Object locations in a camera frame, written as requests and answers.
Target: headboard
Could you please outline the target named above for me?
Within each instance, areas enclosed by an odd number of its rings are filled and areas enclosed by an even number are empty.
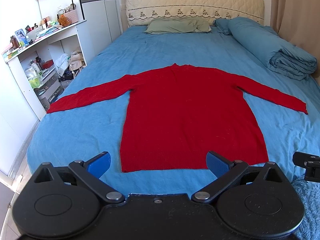
[[[126,0],[129,26],[148,25],[157,17],[200,16],[210,23],[237,16],[263,25],[263,0]]]

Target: green pillow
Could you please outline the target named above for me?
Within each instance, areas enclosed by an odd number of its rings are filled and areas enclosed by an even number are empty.
[[[148,29],[145,31],[150,34],[162,33],[207,33],[211,31],[209,22],[201,17],[182,17],[182,18],[166,18],[161,17],[153,19]]]

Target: metal bolt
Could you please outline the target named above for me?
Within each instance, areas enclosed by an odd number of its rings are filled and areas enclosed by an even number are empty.
[[[199,191],[199,192],[195,193],[195,198],[196,199],[206,200],[209,197],[210,197],[210,194],[208,192],[205,192],[205,191]]]
[[[117,191],[111,191],[106,195],[106,198],[110,200],[119,200],[121,197],[122,197],[122,194]]]

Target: sweater sleeve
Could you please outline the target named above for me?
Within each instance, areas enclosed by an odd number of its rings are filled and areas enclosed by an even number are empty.
[[[117,98],[128,90],[134,89],[135,85],[141,81],[138,75],[124,75],[117,80],[94,87],[88,87],[75,94],[62,97],[50,105],[47,114]]]
[[[233,76],[233,81],[236,86],[246,91],[247,93],[255,97],[268,100],[277,105],[308,114],[306,103],[302,102],[300,99],[282,93],[278,89],[273,89],[271,87],[262,85],[250,78],[239,76],[236,74],[231,75]]]

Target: teddy bear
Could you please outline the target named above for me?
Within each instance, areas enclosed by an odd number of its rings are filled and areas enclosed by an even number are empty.
[[[72,23],[72,21],[68,17],[65,17],[64,15],[61,15],[60,18],[58,19],[58,23],[62,27],[67,27]]]

